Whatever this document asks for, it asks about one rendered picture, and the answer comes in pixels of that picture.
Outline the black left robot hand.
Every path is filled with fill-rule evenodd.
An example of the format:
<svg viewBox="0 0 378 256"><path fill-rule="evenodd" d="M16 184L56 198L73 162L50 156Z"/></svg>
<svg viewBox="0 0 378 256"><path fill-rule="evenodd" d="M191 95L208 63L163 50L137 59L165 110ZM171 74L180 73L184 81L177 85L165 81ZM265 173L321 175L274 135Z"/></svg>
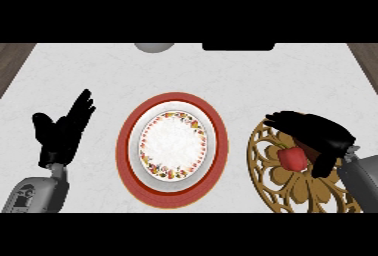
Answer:
<svg viewBox="0 0 378 256"><path fill-rule="evenodd" d="M66 166L73 159L81 135L88 124L93 106L91 92L85 89L57 121L44 113L32 114L35 139L41 144L38 166L47 168L57 163Z"/></svg>

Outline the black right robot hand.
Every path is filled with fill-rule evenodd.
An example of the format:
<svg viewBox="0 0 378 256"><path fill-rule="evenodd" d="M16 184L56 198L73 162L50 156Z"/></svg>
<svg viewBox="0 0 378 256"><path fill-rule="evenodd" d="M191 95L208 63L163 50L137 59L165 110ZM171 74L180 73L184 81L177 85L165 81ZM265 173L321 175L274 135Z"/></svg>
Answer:
<svg viewBox="0 0 378 256"><path fill-rule="evenodd" d="M289 135L304 150L313 164L311 177L326 178L336 159L347 154L355 138L348 130L329 119L293 111L280 111L265 115L264 125Z"/></svg>

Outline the red bell pepper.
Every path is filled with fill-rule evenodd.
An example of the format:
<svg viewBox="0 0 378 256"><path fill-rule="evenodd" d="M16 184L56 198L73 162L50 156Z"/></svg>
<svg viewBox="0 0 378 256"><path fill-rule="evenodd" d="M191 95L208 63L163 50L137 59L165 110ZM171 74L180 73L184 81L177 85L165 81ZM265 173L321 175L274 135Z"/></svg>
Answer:
<svg viewBox="0 0 378 256"><path fill-rule="evenodd" d="M277 144L277 159L284 170L301 172L307 168L307 157L299 147L287 147L283 143Z"/></svg>

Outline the gold openwork round placemat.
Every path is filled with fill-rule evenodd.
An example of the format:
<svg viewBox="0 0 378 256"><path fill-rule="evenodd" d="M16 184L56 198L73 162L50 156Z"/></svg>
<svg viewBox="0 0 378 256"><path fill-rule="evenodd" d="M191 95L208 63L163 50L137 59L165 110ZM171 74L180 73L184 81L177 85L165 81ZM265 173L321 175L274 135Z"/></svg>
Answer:
<svg viewBox="0 0 378 256"><path fill-rule="evenodd" d="M276 213L360 213L361 208L348 193L336 169L336 160L326 178L311 177L313 164L295 172L283 169L277 151L295 147L293 139L262 123L253 128L246 147L246 165L256 193Z"/></svg>

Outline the white plate with floral rim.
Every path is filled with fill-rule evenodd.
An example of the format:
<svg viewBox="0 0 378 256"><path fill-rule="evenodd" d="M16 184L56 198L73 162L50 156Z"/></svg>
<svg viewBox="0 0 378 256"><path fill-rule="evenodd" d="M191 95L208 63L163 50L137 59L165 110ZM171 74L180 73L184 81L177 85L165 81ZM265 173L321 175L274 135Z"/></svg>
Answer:
<svg viewBox="0 0 378 256"><path fill-rule="evenodd" d="M205 112L181 101L141 112L131 130L128 159L141 184L158 192L190 188L209 171L215 131Z"/></svg>

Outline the red round placemat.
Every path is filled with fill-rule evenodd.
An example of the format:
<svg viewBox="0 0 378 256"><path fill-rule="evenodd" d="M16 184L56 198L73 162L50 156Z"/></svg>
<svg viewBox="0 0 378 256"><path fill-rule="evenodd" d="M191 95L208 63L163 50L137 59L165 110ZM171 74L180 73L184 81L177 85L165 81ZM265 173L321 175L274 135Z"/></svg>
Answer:
<svg viewBox="0 0 378 256"><path fill-rule="evenodd" d="M218 181L227 152L224 123L206 101L183 92L153 96L128 115L116 140L128 192L155 208L191 204Z"/></svg>

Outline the black rectangular object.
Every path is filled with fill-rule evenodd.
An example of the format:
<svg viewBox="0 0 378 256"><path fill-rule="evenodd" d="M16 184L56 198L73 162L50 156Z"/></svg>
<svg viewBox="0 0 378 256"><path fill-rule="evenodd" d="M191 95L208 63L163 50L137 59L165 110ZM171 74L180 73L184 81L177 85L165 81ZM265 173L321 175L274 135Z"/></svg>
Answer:
<svg viewBox="0 0 378 256"><path fill-rule="evenodd" d="M205 51L270 51L274 43L202 43Z"/></svg>

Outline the grey round object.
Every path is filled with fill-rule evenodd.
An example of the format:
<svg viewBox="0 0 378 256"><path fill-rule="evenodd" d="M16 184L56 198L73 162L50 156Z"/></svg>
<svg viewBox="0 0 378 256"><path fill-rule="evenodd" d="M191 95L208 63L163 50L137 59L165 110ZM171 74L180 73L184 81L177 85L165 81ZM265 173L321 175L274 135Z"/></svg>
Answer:
<svg viewBox="0 0 378 256"><path fill-rule="evenodd" d="M135 43L134 46L144 53L160 53L172 47L172 43Z"/></svg>

